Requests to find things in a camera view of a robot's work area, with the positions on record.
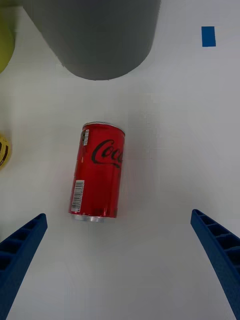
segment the blue square marker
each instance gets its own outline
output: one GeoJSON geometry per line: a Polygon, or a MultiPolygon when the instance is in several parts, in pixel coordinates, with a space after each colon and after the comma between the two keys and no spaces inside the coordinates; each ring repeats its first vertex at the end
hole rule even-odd
{"type": "Polygon", "coordinates": [[[201,27],[202,46],[203,47],[216,47],[215,27],[202,26],[201,27]]]}

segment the yellow object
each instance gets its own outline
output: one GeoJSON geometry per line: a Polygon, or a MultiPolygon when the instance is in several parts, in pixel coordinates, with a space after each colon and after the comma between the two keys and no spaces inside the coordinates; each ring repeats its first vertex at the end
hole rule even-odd
{"type": "Polygon", "coordinates": [[[8,162],[12,153],[12,148],[4,135],[0,134],[0,170],[8,162]]]}
{"type": "Polygon", "coordinates": [[[14,52],[14,37],[0,13],[0,73],[8,65],[14,52]]]}

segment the red can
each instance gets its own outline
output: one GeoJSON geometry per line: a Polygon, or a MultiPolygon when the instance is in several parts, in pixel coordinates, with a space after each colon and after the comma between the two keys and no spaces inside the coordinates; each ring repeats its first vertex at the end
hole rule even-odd
{"type": "Polygon", "coordinates": [[[125,133],[112,124],[83,126],[69,208],[75,219],[116,218],[124,141],[125,133]]]}

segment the white surface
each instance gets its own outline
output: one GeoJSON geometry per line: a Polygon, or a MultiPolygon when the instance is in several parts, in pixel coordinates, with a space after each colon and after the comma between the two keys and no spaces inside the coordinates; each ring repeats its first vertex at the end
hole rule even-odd
{"type": "Polygon", "coordinates": [[[45,212],[48,231],[8,320],[233,320],[190,225],[198,208],[240,236],[240,2],[163,0],[153,49],[111,81],[64,69],[20,9],[0,75],[0,236],[45,212]],[[216,26],[202,48],[201,26],[216,26]],[[118,218],[68,215],[82,125],[126,131],[118,218]]]}

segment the gray cylinder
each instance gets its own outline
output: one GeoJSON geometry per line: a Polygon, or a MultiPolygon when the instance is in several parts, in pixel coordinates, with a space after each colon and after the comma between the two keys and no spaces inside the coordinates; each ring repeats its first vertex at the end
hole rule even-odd
{"type": "Polygon", "coordinates": [[[149,54],[161,0],[24,0],[60,62],[74,75],[109,80],[149,54]]]}

